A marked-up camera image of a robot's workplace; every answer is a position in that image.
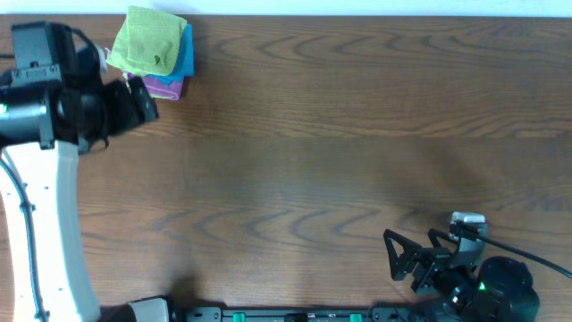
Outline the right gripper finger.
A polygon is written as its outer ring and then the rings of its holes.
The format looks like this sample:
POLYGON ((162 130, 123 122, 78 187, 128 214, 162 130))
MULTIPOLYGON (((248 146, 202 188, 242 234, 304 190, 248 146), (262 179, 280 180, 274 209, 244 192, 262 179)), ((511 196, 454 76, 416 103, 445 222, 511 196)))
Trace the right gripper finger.
POLYGON ((449 242, 458 246, 458 238, 451 233, 445 233, 437 229, 430 229, 427 233, 429 240, 433 246, 431 250, 434 259, 454 259, 455 253, 449 248, 442 245, 442 241, 449 242))
POLYGON ((410 274, 416 266, 418 259, 417 253, 423 248, 420 244, 411 241, 407 237, 386 229, 383 233, 383 239, 388 252, 390 261, 391 279, 393 281, 402 281, 410 274), (397 254, 393 243, 396 242, 402 247, 403 251, 397 254))

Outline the green microfiber cloth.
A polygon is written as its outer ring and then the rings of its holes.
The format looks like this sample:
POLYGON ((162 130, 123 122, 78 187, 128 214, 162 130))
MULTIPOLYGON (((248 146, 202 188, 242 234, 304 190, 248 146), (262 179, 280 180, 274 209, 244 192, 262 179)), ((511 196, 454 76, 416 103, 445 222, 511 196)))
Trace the green microfiber cloth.
POLYGON ((106 62, 138 76, 173 72, 187 21, 154 9, 129 6, 106 62))

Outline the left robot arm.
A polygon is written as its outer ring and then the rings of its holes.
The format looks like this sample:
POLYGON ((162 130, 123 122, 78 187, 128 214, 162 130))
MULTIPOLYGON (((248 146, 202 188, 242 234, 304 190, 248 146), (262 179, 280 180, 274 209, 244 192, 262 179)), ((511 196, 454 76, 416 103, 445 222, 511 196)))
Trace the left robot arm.
POLYGON ((103 83, 99 47, 74 63, 44 49, 1 90, 1 198, 13 265, 17 321, 98 321, 77 203, 77 169, 97 143, 154 121, 139 78, 103 83))

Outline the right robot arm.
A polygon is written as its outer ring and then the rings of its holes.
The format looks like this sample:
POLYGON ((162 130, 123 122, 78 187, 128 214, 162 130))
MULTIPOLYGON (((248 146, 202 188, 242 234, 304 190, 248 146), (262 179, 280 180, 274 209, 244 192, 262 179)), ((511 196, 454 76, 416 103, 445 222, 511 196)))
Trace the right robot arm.
POLYGON ((433 300, 408 308, 408 321, 534 321, 540 299, 526 264, 508 257, 481 260, 484 242, 431 229, 424 247, 390 229, 383 239, 391 279, 413 276, 417 294, 433 300))

